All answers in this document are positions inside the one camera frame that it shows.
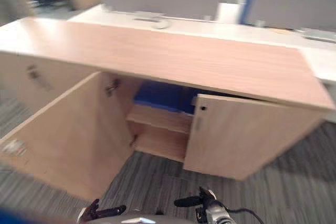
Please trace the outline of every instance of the person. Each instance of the person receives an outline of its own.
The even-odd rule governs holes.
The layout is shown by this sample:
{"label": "person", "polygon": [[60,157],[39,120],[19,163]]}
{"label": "person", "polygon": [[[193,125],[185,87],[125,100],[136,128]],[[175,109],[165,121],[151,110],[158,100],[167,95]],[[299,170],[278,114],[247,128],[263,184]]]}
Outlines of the person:
{"label": "person", "polygon": [[0,26],[29,14],[29,6],[25,0],[0,0]]}

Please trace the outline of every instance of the white desk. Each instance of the white desk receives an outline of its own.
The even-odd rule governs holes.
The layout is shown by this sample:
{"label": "white desk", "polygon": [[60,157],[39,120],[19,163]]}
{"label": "white desk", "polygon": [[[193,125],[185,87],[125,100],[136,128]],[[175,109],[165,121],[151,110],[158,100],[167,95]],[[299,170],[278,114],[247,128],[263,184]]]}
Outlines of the white desk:
{"label": "white desk", "polygon": [[[171,19],[171,26],[163,30],[153,29],[151,22],[134,20],[134,16],[131,14],[106,12],[101,5],[71,18],[70,21],[298,48],[315,76],[328,85],[327,87],[336,102],[334,91],[336,89],[336,44],[304,39],[300,34],[291,31],[285,31],[283,34],[271,29],[238,25],[236,20],[240,8],[240,5],[222,3],[218,13],[218,23]],[[333,120],[336,122],[336,114],[333,116]]]}

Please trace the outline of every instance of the striped carpet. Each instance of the striped carpet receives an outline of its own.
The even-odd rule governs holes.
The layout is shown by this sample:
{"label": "striped carpet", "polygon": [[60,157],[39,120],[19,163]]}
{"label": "striped carpet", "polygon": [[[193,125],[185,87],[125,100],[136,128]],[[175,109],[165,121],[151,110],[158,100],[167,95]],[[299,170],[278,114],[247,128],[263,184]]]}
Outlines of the striped carpet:
{"label": "striped carpet", "polygon": [[[8,92],[0,92],[0,137],[29,117]],[[182,169],[182,164],[135,152],[102,198],[101,208],[129,209],[195,221],[194,208],[179,209],[173,200],[211,188],[229,208],[247,207],[265,223],[332,224],[336,220],[336,124],[325,122],[271,164],[244,182]],[[0,206],[17,211],[74,218],[88,204],[50,188],[28,175],[0,167]],[[232,215],[238,224],[257,223],[248,214]]]}

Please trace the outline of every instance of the open cabinet door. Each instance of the open cabinet door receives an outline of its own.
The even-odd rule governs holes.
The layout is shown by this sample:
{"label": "open cabinet door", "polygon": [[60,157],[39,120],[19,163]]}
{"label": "open cabinet door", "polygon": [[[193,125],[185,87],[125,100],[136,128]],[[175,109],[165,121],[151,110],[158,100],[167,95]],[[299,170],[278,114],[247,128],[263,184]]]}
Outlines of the open cabinet door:
{"label": "open cabinet door", "polygon": [[1,161],[80,198],[101,197],[133,152],[118,99],[106,90],[113,81],[93,73],[39,110],[1,140],[25,152]]}
{"label": "open cabinet door", "polygon": [[184,169],[244,179],[289,148],[323,113],[199,94]]}

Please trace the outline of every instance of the cable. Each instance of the cable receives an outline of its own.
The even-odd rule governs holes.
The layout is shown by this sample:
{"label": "cable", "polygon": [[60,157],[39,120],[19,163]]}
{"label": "cable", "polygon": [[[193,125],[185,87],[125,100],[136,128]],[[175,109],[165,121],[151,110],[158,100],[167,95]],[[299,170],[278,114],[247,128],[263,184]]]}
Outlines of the cable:
{"label": "cable", "polygon": [[162,22],[166,23],[165,26],[161,26],[161,27],[153,25],[152,28],[154,28],[154,29],[160,29],[161,30],[161,29],[167,29],[167,28],[169,28],[169,27],[172,26],[172,22],[169,19],[167,19],[167,18],[164,18],[164,17],[152,17],[152,19],[158,21],[158,23],[162,23]]}
{"label": "cable", "polygon": [[255,212],[253,212],[252,210],[250,210],[250,209],[247,209],[247,208],[239,208],[239,209],[236,209],[236,210],[231,210],[231,209],[228,209],[227,207],[225,207],[225,209],[226,209],[226,211],[228,212],[228,213],[233,213],[233,214],[239,214],[239,213],[241,213],[241,212],[248,212],[248,213],[250,213],[251,215],[253,215],[258,221],[259,221],[259,223],[260,224],[264,224],[264,222],[262,221],[262,219],[259,217],[259,216],[257,216],[257,214],[255,213]]}

